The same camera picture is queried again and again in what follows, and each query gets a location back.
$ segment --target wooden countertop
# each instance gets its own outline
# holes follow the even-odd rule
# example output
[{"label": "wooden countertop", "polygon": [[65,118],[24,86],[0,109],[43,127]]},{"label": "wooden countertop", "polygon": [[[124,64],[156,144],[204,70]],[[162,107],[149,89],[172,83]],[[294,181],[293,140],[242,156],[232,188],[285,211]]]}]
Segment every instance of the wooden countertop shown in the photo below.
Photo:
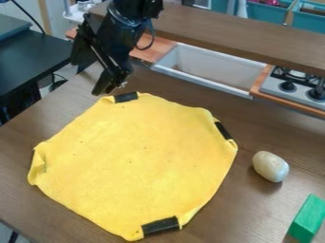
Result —
[{"label": "wooden countertop", "polygon": [[[124,242],[27,183],[32,148],[96,102],[90,92],[100,73],[91,66],[0,128],[0,220],[33,242]],[[325,197],[324,121],[140,67],[119,92],[135,90],[209,109],[239,145],[225,181],[183,230],[141,242],[278,243],[308,194]],[[260,150],[288,160],[283,183],[254,172],[252,156]],[[324,226],[313,242],[325,242]]]},{"label": "wooden countertop", "polygon": [[[90,10],[103,17],[107,2]],[[325,76],[325,35],[213,11],[164,4],[158,36]]]}]

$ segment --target yellow towel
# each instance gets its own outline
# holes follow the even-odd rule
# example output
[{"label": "yellow towel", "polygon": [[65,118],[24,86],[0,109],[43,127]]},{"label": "yellow towel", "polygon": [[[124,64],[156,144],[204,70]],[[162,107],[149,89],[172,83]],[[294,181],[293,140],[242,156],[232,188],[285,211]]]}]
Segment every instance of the yellow towel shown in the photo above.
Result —
[{"label": "yellow towel", "polygon": [[28,180],[127,240],[181,229],[237,153],[211,113],[150,94],[104,97],[34,149]]}]

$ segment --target green wooden block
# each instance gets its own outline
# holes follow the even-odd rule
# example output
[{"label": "green wooden block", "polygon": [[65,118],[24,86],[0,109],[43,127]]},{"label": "green wooden block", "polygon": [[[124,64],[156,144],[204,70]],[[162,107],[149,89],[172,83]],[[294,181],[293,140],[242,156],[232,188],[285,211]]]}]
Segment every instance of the green wooden block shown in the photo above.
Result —
[{"label": "green wooden block", "polygon": [[320,228],[324,217],[325,201],[310,194],[291,224],[288,235],[299,243],[309,243]]}]

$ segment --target white rock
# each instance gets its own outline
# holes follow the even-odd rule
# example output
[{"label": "white rock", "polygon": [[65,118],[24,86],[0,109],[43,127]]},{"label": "white rock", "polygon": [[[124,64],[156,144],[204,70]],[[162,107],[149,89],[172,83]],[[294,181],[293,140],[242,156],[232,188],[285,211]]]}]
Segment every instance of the white rock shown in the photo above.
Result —
[{"label": "white rock", "polygon": [[281,182],[289,174],[289,164],[270,152],[259,151],[253,156],[253,166],[258,174],[272,182]]}]

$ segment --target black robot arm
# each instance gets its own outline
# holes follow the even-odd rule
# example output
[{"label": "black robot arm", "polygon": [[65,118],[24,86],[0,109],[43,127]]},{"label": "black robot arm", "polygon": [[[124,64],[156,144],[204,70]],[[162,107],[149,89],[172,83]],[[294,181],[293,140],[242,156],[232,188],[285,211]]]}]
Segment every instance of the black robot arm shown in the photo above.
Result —
[{"label": "black robot arm", "polygon": [[91,14],[79,26],[71,53],[71,63],[80,65],[95,54],[104,71],[92,90],[93,95],[109,93],[132,73],[129,52],[147,28],[154,31],[151,18],[158,18],[163,0],[113,0],[101,22]]}]

